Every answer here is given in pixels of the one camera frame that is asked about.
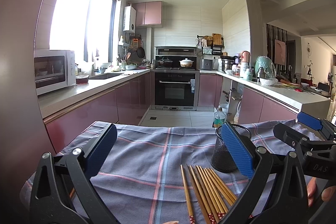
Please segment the person's left hand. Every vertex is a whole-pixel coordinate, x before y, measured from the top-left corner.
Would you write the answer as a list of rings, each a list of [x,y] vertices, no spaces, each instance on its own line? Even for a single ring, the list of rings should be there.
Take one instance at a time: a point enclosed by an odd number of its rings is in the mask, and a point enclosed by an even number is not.
[[[179,224],[179,221],[168,221],[163,224]]]

